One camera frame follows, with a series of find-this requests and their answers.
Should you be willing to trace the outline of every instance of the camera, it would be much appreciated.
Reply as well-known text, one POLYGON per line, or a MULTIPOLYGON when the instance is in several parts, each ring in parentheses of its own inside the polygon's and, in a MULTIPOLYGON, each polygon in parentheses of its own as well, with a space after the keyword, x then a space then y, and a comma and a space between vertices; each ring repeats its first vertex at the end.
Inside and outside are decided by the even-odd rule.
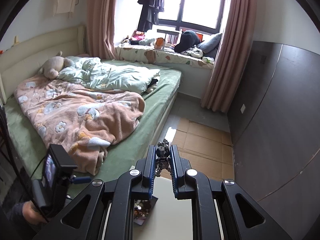
POLYGON ((32 181, 34 199, 48 218, 54 217, 63 209, 75 168, 77 165, 62 145, 49 145, 42 170, 42 179, 32 181))

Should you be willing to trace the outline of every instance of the hanging coat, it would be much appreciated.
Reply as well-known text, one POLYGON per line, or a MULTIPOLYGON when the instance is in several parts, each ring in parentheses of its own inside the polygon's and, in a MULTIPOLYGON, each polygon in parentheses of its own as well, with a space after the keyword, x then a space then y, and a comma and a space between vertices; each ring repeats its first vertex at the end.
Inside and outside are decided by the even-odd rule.
POLYGON ((158 13, 164 12, 164 0, 138 0, 142 4, 142 11, 137 31, 146 32, 152 29, 152 25, 158 25, 158 13))

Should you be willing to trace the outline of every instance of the white table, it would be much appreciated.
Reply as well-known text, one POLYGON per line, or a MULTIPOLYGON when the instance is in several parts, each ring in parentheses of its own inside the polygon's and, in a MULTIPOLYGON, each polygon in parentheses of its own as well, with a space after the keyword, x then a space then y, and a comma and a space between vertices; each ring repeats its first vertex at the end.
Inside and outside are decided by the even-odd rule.
POLYGON ((156 177, 153 196, 158 198, 142 226, 134 224, 134 240, 192 240, 191 200, 174 198, 172 182, 156 177))

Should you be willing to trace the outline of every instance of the metal bolt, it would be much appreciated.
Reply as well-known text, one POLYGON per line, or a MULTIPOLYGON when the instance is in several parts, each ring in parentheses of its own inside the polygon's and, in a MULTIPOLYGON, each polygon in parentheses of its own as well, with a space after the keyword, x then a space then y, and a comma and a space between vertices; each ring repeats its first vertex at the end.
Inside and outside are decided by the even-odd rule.
POLYGON ((235 184, 235 181, 233 179, 225 179, 224 184, 227 186, 233 186, 235 184))
POLYGON ((95 179, 93 182, 92 182, 92 186, 94 187, 100 187, 102 185, 103 181, 101 179, 95 179))
POLYGON ((194 169, 189 169, 189 170, 187 170, 187 174, 189 176, 196 176, 198 174, 198 172, 194 169))
POLYGON ((132 176, 137 176, 137 175, 139 175, 140 174, 140 171, 139 170, 131 170, 130 171, 130 175, 132 175, 132 176))

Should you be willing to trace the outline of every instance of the light switch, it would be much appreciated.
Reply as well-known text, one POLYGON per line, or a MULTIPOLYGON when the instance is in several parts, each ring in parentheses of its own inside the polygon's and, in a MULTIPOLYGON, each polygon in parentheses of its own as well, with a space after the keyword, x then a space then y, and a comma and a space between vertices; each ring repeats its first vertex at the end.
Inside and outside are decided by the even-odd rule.
POLYGON ((241 114, 243 114, 243 112, 245 111, 245 105, 243 104, 240 108, 241 114))

